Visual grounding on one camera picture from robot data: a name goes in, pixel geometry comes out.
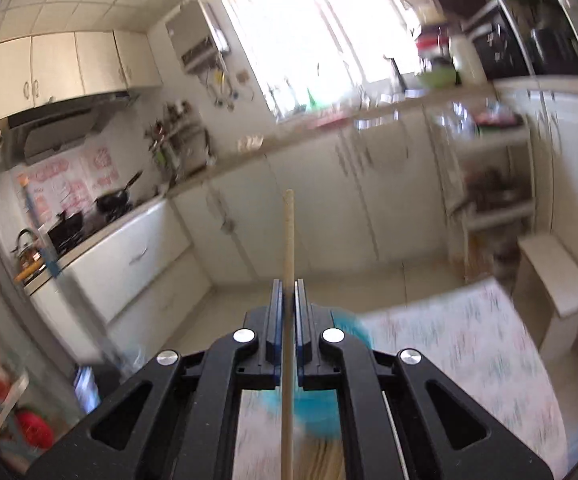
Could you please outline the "green bowl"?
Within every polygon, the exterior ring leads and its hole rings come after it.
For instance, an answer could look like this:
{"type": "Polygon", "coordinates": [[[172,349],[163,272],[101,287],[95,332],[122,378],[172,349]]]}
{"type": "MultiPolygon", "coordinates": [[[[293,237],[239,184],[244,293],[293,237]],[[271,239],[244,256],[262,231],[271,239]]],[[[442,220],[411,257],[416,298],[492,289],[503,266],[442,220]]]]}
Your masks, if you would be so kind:
{"type": "Polygon", "coordinates": [[[453,66],[438,66],[422,70],[416,77],[423,88],[443,89],[456,86],[457,73],[453,66]]]}

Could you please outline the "white stool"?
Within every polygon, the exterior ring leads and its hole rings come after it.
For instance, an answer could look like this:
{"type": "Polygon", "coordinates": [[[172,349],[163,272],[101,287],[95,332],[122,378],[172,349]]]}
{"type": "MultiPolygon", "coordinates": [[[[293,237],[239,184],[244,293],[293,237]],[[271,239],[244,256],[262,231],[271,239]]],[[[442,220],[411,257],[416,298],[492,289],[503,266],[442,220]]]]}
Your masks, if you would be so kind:
{"type": "Polygon", "coordinates": [[[523,237],[518,246],[512,302],[543,362],[558,361],[578,337],[578,265],[549,234],[523,237]]]}

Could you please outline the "range hood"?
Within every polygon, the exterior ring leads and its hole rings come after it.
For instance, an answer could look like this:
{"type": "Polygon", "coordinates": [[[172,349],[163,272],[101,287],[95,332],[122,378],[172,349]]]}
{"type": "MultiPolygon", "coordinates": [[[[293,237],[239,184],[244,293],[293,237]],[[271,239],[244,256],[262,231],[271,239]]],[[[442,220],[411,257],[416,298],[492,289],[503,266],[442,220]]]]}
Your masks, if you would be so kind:
{"type": "Polygon", "coordinates": [[[33,165],[102,133],[111,119],[129,107],[136,94],[117,91],[50,102],[7,118],[2,161],[12,168],[33,165]]]}

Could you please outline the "black frying pan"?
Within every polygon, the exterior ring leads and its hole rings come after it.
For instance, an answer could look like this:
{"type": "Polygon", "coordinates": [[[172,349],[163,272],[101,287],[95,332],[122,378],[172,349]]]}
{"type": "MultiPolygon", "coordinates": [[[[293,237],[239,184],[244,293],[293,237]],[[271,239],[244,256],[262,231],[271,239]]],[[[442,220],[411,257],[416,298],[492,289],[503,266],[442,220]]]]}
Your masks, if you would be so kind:
{"type": "Polygon", "coordinates": [[[99,214],[110,214],[118,208],[128,204],[129,189],[140,179],[142,171],[139,170],[127,182],[126,185],[117,190],[106,192],[98,196],[95,200],[95,206],[99,214]]]}

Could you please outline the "turquoise perforated plastic basket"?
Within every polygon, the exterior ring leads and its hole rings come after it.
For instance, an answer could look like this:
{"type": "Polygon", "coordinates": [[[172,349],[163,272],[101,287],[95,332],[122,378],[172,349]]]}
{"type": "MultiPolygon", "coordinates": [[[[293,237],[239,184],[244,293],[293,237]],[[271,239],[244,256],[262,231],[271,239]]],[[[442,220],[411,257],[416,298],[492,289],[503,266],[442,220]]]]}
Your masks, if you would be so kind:
{"type": "MultiPolygon", "coordinates": [[[[346,338],[353,336],[371,350],[371,338],[362,322],[351,313],[330,309],[334,326],[328,330],[340,330],[346,338]]],[[[305,431],[312,436],[321,439],[337,439],[340,436],[336,388],[304,390],[298,385],[298,372],[294,378],[293,414],[305,431]]]]}

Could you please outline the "floral tablecloth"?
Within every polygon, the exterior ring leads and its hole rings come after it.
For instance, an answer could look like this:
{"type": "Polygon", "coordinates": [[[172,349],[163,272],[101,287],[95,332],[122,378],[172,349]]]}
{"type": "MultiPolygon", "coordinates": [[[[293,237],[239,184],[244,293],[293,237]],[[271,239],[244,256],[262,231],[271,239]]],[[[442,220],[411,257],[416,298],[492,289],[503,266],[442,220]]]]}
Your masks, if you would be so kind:
{"type": "MultiPolygon", "coordinates": [[[[353,313],[371,348],[415,348],[536,453],[554,479],[569,471],[554,387],[528,330],[493,280],[404,306],[353,313]]],[[[340,437],[308,434],[295,417],[296,478],[343,479],[340,437]]],[[[280,392],[242,393],[233,479],[280,479],[280,392]]]]}

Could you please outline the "white tiered storage rack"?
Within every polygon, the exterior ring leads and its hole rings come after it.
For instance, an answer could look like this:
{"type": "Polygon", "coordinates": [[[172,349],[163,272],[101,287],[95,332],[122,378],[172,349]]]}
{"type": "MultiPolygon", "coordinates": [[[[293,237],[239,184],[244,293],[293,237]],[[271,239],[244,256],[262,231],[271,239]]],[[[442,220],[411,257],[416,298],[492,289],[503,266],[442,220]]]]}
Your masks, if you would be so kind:
{"type": "Polygon", "coordinates": [[[447,223],[449,262],[465,282],[511,282],[519,240],[534,229],[530,125],[498,101],[449,102],[426,111],[447,223]]]}

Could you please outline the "white water heater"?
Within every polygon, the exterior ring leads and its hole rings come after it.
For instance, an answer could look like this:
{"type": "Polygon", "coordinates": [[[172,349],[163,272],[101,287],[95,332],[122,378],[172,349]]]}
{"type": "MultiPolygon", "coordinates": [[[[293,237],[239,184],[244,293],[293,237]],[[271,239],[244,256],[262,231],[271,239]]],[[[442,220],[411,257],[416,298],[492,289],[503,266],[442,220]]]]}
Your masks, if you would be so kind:
{"type": "Polygon", "coordinates": [[[207,3],[201,0],[182,3],[165,27],[186,74],[200,75],[225,67],[224,56],[230,53],[230,47],[207,3]]]}

